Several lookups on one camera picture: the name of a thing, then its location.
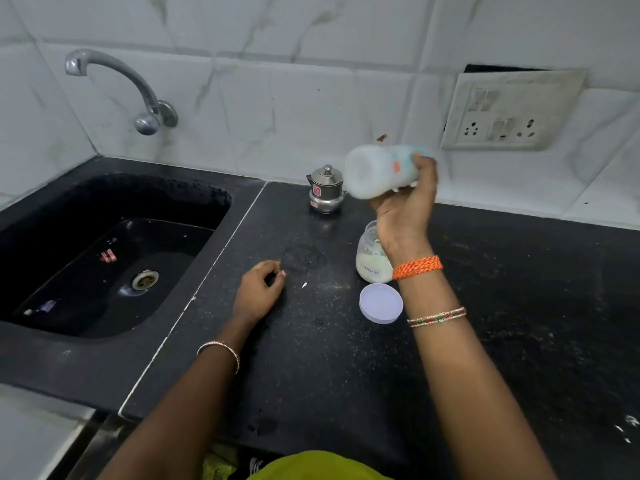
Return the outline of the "person's right hand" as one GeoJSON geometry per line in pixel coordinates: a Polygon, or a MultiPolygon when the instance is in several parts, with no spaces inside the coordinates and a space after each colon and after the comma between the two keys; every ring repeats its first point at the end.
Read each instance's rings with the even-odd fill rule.
{"type": "Polygon", "coordinates": [[[390,261],[403,263],[434,255],[428,242],[428,222],[435,200],[436,195],[423,195],[415,186],[408,186],[370,201],[380,244],[390,261]]]}

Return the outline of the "person's left hand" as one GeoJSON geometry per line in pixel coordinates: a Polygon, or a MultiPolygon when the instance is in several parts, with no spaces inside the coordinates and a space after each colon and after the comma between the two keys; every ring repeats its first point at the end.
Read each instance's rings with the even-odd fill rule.
{"type": "Polygon", "coordinates": [[[254,327],[272,309],[266,293],[265,275],[283,270],[280,261],[265,260],[244,273],[232,309],[231,319],[247,327],[254,327]]]}

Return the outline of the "translucent plastic baby bottle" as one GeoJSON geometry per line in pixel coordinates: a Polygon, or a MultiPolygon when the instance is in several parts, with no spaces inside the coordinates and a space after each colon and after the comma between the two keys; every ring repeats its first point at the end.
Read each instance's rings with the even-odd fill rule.
{"type": "Polygon", "coordinates": [[[413,154],[430,156],[427,148],[409,144],[381,146],[364,144],[346,154],[343,184],[350,195],[370,200],[395,189],[411,186],[419,179],[413,154]]]}

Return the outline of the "person's right forearm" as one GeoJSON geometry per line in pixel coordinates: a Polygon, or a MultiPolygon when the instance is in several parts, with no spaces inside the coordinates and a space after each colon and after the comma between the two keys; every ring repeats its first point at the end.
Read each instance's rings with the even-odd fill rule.
{"type": "MultiPolygon", "coordinates": [[[[460,308],[443,271],[398,282],[409,319],[460,308]]],[[[462,480],[557,480],[523,411],[466,317],[412,328],[462,480]]]]}

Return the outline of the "person's left forearm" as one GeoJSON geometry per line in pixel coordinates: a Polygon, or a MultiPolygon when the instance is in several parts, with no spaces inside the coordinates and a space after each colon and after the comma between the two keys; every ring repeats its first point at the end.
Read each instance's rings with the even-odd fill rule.
{"type": "MultiPolygon", "coordinates": [[[[240,354],[254,327],[230,319],[215,340],[240,354]]],[[[97,480],[198,480],[234,377],[196,357],[97,480]]]]}

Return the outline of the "thin gold bangle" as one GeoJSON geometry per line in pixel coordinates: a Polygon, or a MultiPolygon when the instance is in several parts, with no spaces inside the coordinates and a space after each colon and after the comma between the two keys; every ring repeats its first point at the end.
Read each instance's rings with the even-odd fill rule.
{"type": "Polygon", "coordinates": [[[214,365],[215,369],[231,372],[233,375],[238,374],[241,368],[241,355],[239,352],[222,340],[210,340],[201,345],[197,352],[196,357],[198,360],[200,357],[205,357],[208,360],[208,364],[214,365]]]}

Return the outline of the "clear glass jar with milk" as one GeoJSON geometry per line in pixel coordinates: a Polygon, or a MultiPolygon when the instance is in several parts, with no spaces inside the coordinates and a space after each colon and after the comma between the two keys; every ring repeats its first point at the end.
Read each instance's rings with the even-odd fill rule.
{"type": "Polygon", "coordinates": [[[392,281],[394,268],[380,244],[377,223],[369,222],[360,236],[355,265],[364,281],[386,284],[392,281]]]}

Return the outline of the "orange thread wristband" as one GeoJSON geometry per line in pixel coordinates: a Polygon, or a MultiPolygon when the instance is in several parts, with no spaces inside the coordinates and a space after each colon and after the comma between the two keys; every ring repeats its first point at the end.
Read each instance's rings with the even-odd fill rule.
{"type": "Polygon", "coordinates": [[[419,274],[441,271],[443,268],[437,255],[420,257],[395,266],[392,279],[395,281],[404,280],[419,274]]]}

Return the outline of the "small steel coffee filter pot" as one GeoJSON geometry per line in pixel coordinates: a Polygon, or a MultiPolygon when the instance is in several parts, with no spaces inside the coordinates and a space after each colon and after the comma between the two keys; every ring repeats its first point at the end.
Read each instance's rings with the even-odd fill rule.
{"type": "Polygon", "coordinates": [[[342,172],[327,164],[306,176],[310,185],[308,193],[311,208],[324,215],[340,210],[345,197],[342,172]]]}

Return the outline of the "white round jar lid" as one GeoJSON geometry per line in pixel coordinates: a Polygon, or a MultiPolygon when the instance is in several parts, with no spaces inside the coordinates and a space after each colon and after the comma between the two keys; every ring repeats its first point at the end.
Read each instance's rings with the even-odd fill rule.
{"type": "Polygon", "coordinates": [[[365,286],[360,292],[358,303],[363,316],[375,324],[391,324],[404,310],[400,293],[384,283],[365,286]]]}

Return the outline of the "beaded multicolour bangles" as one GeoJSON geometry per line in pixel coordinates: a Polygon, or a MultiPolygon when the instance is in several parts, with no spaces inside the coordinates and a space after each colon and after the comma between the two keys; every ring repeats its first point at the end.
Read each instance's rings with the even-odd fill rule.
{"type": "Polygon", "coordinates": [[[444,322],[460,319],[462,317],[466,317],[466,315],[467,315],[466,308],[460,307],[447,312],[420,317],[418,319],[408,319],[407,323],[411,328],[418,328],[418,327],[428,326],[432,324],[441,324],[444,322]]]}

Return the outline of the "black stone sink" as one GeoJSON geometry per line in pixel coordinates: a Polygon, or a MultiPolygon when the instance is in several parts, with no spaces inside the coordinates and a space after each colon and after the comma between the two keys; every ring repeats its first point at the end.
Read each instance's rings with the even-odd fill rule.
{"type": "Polygon", "coordinates": [[[64,337],[133,330],[166,300],[229,211],[203,182],[93,177],[0,231],[0,323],[64,337]]]}

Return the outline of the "yellow green garment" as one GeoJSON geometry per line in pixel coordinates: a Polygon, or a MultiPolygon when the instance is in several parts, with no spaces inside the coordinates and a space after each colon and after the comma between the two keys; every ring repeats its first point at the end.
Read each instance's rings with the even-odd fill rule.
{"type": "Polygon", "coordinates": [[[356,460],[328,451],[303,451],[273,460],[247,480],[393,480],[356,460]]]}

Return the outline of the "white wall switch socket board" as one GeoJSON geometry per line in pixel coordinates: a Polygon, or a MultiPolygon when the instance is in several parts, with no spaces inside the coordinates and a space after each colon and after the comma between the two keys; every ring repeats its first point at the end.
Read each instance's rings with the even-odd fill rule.
{"type": "Polygon", "coordinates": [[[545,150],[569,119],[587,78],[586,69],[461,73],[440,147],[545,150]]]}

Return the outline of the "chrome wall tap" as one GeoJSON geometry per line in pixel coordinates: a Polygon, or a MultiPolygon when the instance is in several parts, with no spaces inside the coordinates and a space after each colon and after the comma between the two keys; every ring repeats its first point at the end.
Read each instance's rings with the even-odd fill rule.
{"type": "Polygon", "coordinates": [[[131,126],[141,135],[153,136],[179,124],[174,106],[160,99],[139,72],[112,55],[76,48],[65,56],[63,69],[69,76],[102,82],[100,90],[128,115],[131,126]]]}

